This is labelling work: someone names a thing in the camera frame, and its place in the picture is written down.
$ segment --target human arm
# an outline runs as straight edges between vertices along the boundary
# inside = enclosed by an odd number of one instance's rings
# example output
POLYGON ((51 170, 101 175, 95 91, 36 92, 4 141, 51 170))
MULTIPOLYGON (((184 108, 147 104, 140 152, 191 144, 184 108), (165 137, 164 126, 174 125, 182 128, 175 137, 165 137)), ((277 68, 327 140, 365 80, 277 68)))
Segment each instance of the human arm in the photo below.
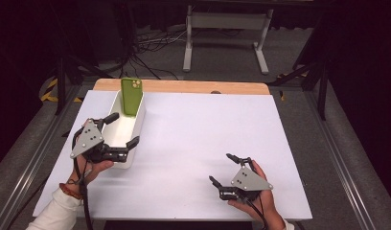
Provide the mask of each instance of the human arm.
MULTIPOLYGON (((80 155, 77 157, 79 169, 82 172, 86 165, 85 158, 80 155)), ((113 166, 111 161, 103 161, 98 164, 87 163, 86 170, 91 172, 85 177, 85 184, 93 181, 100 172, 113 166)), ((64 191, 70 191, 76 196, 80 195, 80 185, 70 183, 71 181, 77 181, 78 176, 76 170, 73 170, 69 179, 65 183, 64 191)), ((61 188, 58 188, 53 193, 53 199, 39 214, 39 216, 29 224, 28 230, 35 229, 72 229, 76 223, 77 211, 81 206, 81 199, 77 199, 72 195, 67 195, 61 188)))
MULTIPOLYGON (((256 173, 261 176, 263 179, 266 179, 265 173, 262 168, 256 163, 254 160, 252 161, 253 166, 256 169, 256 173)), ((253 219, 264 222, 261 217, 256 213, 256 211, 249 205, 245 203, 238 202, 237 200, 229 200, 228 204, 234 206, 235 208, 244 211, 253 219)), ((264 218, 267 221, 267 227, 269 230, 292 230, 294 226, 287 221, 283 220, 280 214, 277 212, 273 193, 270 190, 261 191, 260 196, 256 200, 253 201, 253 204, 256 208, 259 209, 261 213, 264 214, 264 218)))

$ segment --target human hand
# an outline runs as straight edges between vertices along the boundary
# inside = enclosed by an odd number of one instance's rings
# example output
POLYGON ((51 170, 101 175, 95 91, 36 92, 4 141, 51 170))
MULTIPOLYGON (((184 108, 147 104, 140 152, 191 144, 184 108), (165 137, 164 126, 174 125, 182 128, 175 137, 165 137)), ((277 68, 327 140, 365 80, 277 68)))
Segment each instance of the human hand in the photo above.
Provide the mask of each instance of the human hand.
MULTIPOLYGON (((256 163, 255 160, 253 160, 252 164, 256 169, 256 173, 266 180, 266 175, 264 171, 261 169, 261 167, 258 165, 258 163, 256 163)), ((245 203, 238 202, 237 200, 228 200, 228 204, 234 206, 235 208, 241 211, 244 211, 245 213, 249 214, 249 216, 252 217, 253 219, 259 222, 264 222, 251 206, 245 203)), ((259 209, 261 213, 264 214, 264 218, 267 220, 268 229, 283 230, 285 228, 285 223, 283 222, 282 217, 279 215, 274 205, 274 198, 271 190, 261 191, 260 196, 258 196, 258 198, 253 201, 253 204, 256 206, 256 208, 259 209)))
POLYGON ((76 183, 79 181, 79 177, 84 175, 84 184, 88 185, 93 181, 100 172, 111 168, 114 165, 112 161, 102 161, 97 164, 88 162, 82 155, 76 157, 79 173, 76 171, 76 167, 73 167, 73 171, 67 180, 66 187, 77 195, 80 194, 80 184, 76 183))

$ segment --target smartphone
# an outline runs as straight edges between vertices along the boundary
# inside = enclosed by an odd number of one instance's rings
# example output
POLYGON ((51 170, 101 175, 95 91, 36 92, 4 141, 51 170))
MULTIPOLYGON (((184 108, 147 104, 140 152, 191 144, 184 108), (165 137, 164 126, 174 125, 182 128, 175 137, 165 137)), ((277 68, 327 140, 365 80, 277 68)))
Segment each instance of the smartphone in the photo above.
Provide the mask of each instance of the smartphone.
POLYGON ((134 78, 121 79, 123 111, 127 116, 136 116, 142 101, 142 81, 134 78))

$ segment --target white container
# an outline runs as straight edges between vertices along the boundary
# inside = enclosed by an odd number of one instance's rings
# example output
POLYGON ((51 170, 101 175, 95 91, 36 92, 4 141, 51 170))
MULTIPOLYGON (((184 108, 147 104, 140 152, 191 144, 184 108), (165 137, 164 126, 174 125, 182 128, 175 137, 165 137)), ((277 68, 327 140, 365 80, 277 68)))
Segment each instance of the white container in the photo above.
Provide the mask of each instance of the white container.
MULTIPOLYGON (((103 138, 105 139, 105 143, 110 147, 122 147, 125 148, 127 146, 127 142, 136 136, 140 136, 142 123, 145 119, 146 107, 145 102, 142 99, 138 113, 136 117, 127 116, 123 112, 123 99, 122 92, 119 91, 115 97, 115 101, 112 105, 109 114, 118 112, 120 117, 113 123, 109 125, 105 125, 103 127, 103 138)), ((129 151, 127 155, 127 160, 125 163, 115 162, 112 168, 117 169, 127 169, 132 165, 133 158, 135 156, 136 148, 133 148, 129 151)))

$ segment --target wooden edge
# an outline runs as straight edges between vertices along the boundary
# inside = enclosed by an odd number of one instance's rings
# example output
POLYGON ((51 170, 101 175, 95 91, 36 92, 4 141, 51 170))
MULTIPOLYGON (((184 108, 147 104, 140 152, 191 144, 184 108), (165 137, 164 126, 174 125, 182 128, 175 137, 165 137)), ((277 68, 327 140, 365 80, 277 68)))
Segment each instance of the wooden edge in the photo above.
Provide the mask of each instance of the wooden edge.
MULTIPOLYGON (((264 83, 195 81, 195 80, 142 80, 144 92, 171 93, 207 93, 270 95, 264 83)), ((99 79, 94 90, 118 91, 121 89, 119 79, 99 79)))

